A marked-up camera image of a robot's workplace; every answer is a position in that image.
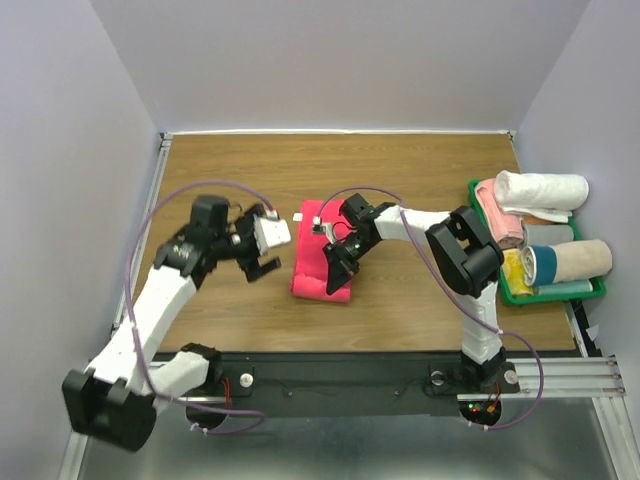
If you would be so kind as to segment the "pink microfiber towel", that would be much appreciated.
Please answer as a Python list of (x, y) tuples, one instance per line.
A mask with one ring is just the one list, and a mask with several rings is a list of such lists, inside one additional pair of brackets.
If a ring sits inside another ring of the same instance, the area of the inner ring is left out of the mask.
[(290, 291), (294, 297), (333, 303), (348, 303), (351, 300), (350, 283), (335, 293), (326, 292), (328, 262), (323, 248), (329, 243), (327, 237), (312, 233), (313, 217), (321, 206), (321, 200), (304, 200), (299, 209), (296, 251)]

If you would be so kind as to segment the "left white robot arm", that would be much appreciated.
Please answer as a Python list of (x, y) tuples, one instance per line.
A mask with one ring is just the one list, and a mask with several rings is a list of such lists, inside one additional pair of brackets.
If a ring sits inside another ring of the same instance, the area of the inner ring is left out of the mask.
[(151, 436), (157, 417), (196, 389), (231, 392), (218, 350), (197, 343), (182, 347), (158, 370), (150, 363), (173, 321), (221, 261), (233, 260), (248, 282), (278, 269), (270, 250), (291, 241), (287, 222), (261, 204), (229, 221), (229, 201), (200, 195), (189, 221), (157, 251), (136, 301), (120, 327), (82, 371), (71, 370), (62, 394), (73, 431), (129, 452)]

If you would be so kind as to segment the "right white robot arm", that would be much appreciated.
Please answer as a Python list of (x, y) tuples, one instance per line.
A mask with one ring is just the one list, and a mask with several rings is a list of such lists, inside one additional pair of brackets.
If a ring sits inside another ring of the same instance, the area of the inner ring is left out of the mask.
[(340, 240), (334, 224), (322, 218), (327, 205), (321, 204), (311, 227), (313, 234), (328, 239), (323, 248), (326, 292), (333, 294), (346, 285), (360, 271), (360, 259), (380, 242), (413, 244), (463, 318), (460, 359), (449, 368), (432, 368), (432, 382), (469, 392), (491, 384), (506, 362), (496, 308), (504, 256), (478, 214), (467, 206), (451, 212), (413, 210), (392, 202), (373, 206), (354, 194), (339, 207), (350, 228)]

